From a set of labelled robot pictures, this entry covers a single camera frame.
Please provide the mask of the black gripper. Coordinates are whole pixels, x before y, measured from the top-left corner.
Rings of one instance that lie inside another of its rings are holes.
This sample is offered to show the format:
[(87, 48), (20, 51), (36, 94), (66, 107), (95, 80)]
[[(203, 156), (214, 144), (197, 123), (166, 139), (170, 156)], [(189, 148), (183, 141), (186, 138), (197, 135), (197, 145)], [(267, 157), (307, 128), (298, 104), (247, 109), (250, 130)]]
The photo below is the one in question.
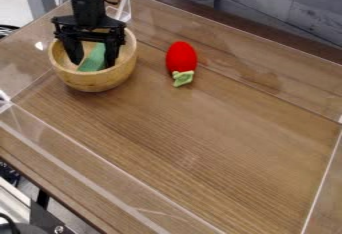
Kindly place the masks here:
[(55, 25), (55, 38), (63, 42), (66, 52), (74, 64), (79, 65), (84, 50), (80, 41), (106, 42), (106, 67), (115, 65), (119, 54), (119, 45), (126, 43), (126, 23), (104, 16), (94, 25), (84, 25), (76, 22), (74, 16), (58, 16), (51, 19)]

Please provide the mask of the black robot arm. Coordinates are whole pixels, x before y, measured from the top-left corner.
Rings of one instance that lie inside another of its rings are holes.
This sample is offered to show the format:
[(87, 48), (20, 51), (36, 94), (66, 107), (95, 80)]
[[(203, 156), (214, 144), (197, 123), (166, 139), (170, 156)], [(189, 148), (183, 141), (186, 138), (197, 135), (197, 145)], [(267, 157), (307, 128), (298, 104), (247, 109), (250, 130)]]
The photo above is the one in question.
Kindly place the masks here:
[(104, 45), (104, 66), (112, 67), (126, 44), (126, 23), (111, 18), (106, 12), (108, 0), (71, 0), (72, 14), (51, 19), (55, 38), (62, 42), (71, 62), (82, 63), (83, 42)]

